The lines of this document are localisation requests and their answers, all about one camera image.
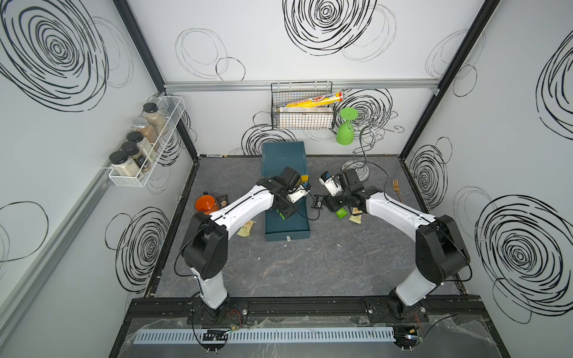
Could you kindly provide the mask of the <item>teal drawer cabinet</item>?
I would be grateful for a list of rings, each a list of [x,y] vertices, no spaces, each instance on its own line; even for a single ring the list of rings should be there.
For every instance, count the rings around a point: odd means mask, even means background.
[[[287,166],[300,175],[309,175],[303,142],[264,143],[262,150],[263,177],[280,175]]]

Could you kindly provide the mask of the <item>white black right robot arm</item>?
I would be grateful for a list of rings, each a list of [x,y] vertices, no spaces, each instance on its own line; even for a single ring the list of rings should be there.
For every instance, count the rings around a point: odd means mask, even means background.
[[[469,253],[452,217],[423,213],[382,189],[365,187],[352,168],[337,176],[324,172],[319,182],[328,191],[325,205],[330,211],[356,208],[383,219],[414,241],[415,268],[389,294],[388,310],[394,319],[404,319],[429,293],[469,266]]]

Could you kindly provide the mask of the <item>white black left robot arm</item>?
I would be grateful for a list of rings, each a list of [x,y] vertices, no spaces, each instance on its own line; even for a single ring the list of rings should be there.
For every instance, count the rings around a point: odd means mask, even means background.
[[[261,178],[245,195],[211,214],[196,213],[187,229],[179,256],[190,267],[200,297],[212,310],[227,300],[222,270],[228,260],[228,241],[247,222],[269,209],[288,219],[297,211],[296,202],[304,198],[310,184],[286,167],[278,176]]]

